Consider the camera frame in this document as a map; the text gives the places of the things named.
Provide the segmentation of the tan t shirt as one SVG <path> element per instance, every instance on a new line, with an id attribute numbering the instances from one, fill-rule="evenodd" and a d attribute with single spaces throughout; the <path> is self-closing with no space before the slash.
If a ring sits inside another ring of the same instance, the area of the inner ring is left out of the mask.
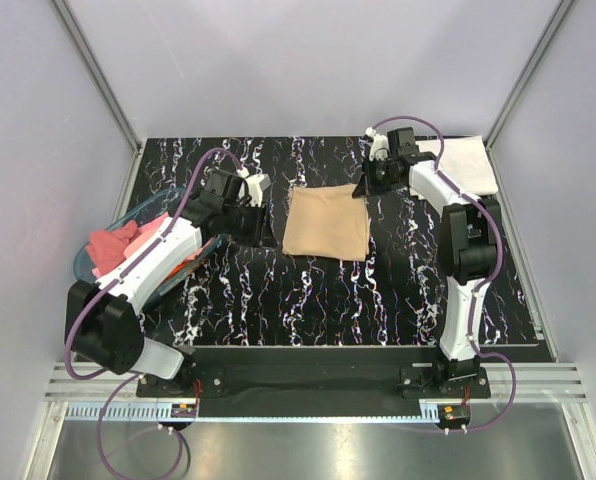
<path id="1" fill-rule="evenodd" d="M 282 252 L 341 261 L 364 261 L 369 254 L 370 220 L 365 199 L 355 198 L 352 184 L 295 187 Z"/>

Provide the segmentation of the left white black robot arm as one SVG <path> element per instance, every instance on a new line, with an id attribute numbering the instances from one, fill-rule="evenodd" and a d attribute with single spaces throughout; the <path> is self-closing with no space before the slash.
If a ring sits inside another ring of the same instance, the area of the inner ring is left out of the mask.
<path id="1" fill-rule="evenodd" d="M 174 269 L 189 256 L 203 256 L 212 241 L 275 247 L 264 200 L 270 185 L 268 175 L 240 168 L 214 170 L 205 185 L 189 186 L 174 214 L 127 260 L 94 283 L 71 286 L 65 357 L 80 355 L 101 372 L 156 377 L 171 395 L 186 394 L 194 382 L 191 354 L 147 338 L 138 316 Z"/>

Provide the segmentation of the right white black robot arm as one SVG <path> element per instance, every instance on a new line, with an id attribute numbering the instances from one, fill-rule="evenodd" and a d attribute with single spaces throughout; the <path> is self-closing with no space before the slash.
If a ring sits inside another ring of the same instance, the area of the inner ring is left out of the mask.
<path id="1" fill-rule="evenodd" d="M 447 173 L 438 155 L 423 152 L 410 128 L 380 134 L 368 128 L 356 198 L 384 195 L 399 187 L 420 194 L 440 216 L 437 258 L 448 286 L 443 332 L 432 366 L 418 380 L 402 379 L 403 393 L 420 398 L 487 398 L 479 330 L 484 298 L 504 257 L 498 228 L 500 205 L 470 194 Z"/>

